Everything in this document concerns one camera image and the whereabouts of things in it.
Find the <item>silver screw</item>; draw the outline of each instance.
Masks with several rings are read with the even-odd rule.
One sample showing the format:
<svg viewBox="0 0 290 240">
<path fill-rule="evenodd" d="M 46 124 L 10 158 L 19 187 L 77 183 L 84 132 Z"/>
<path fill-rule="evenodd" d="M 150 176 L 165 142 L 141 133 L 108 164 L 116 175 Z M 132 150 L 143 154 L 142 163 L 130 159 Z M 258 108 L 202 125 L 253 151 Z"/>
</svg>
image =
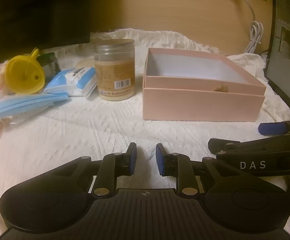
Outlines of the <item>silver screw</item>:
<svg viewBox="0 0 290 240">
<path fill-rule="evenodd" d="M 109 193 L 109 190 L 105 187 L 99 187 L 96 190 L 94 190 L 94 194 L 98 196 L 105 196 Z"/>
<path fill-rule="evenodd" d="M 197 189 L 193 188 L 193 187 L 186 187 L 182 190 L 183 194 L 188 195 L 188 196 L 192 196 L 198 193 Z"/>
</svg>

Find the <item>brown label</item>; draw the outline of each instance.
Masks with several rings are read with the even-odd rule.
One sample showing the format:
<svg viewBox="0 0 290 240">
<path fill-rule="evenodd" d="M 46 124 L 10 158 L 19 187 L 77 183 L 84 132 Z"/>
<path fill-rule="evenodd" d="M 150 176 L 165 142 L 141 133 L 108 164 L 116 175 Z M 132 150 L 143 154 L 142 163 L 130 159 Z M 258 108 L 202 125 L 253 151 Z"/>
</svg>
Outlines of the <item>brown label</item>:
<svg viewBox="0 0 290 240">
<path fill-rule="evenodd" d="M 134 59 L 95 61 L 98 92 L 107 97 L 119 97 L 135 90 Z"/>
</svg>

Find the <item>blue face mask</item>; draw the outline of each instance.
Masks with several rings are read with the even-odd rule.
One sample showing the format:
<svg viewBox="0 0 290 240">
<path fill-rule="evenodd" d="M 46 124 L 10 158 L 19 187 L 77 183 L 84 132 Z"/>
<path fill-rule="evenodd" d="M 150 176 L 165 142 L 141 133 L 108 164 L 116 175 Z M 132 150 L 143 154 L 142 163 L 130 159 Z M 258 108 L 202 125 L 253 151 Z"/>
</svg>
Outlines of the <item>blue face mask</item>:
<svg viewBox="0 0 290 240">
<path fill-rule="evenodd" d="M 66 94 L 15 95 L 0 100 L 0 119 L 26 113 L 44 106 L 51 106 L 56 101 L 68 99 Z"/>
</svg>

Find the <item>clear jar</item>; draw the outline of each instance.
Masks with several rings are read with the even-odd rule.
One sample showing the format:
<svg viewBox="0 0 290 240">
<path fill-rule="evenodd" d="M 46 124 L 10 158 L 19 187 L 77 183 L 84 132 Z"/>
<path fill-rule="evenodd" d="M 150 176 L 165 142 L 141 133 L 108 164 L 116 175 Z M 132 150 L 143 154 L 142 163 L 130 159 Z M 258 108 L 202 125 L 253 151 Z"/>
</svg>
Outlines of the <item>clear jar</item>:
<svg viewBox="0 0 290 240">
<path fill-rule="evenodd" d="M 134 40 L 99 40 L 95 45 L 94 59 L 101 98 L 120 101 L 135 93 Z"/>
</svg>

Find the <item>pink box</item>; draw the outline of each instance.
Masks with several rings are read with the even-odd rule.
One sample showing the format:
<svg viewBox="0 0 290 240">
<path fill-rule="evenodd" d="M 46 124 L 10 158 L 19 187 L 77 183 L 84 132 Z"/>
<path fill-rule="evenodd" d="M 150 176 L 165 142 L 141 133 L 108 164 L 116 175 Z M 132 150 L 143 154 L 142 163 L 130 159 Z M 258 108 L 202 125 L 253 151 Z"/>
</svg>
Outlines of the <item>pink box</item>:
<svg viewBox="0 0 290 240">
<path fill-rule="evenodd" d="M 219 88 L 227 92 L 215 91 Z M 256 121 L 266 86 L 213 53 L 150 48 L 143 77 L 143 118 Z"/>
</svg>

